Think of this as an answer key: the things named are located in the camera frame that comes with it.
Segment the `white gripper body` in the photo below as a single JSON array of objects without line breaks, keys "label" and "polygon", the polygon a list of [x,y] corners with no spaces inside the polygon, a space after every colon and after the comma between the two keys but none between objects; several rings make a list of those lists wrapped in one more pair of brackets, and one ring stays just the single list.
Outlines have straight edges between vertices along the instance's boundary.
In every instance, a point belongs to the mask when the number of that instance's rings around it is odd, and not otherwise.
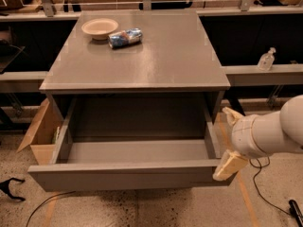
[{"label": "white gripper body", "polygon": [[273,155],[275,115],[251,114],[240,118],[232,128],[235,151],[249,158]]}]

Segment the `foam padded gripper finger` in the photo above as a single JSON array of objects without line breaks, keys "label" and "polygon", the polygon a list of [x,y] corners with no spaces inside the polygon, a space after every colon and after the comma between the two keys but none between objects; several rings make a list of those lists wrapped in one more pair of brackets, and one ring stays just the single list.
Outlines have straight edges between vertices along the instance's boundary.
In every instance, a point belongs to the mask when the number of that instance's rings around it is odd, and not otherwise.
[{"label": "foam padded gripper finger", "polygon": [[213,173],[213,179],[215,181],[225,181],[233,174],[246,167],[247,164],[247,158],[236,151],[227,149],[224,152],[219,165],[216,167],[215,172]]},{"label": "foam padded gripper finger", "polygon": [[234,126],[241,118],[243,118],[243,114],[241,114],[229,107],[224,107],[223,112],[225,113],[227,123],[230,126]]}]

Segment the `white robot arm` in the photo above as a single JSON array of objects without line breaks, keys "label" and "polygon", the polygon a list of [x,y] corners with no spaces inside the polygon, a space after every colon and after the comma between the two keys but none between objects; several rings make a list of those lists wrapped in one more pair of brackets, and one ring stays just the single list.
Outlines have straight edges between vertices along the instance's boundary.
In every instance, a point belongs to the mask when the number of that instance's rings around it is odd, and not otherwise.
[{"label": "white robot arm", "polygon": [[225,181],[244,168],[249,159],[275,153],[303,152],[303,96],[289,99],[280,111],[244,116],[223,108],[232,127],[233,150],[226,150],[213,174],[215,181]]}]

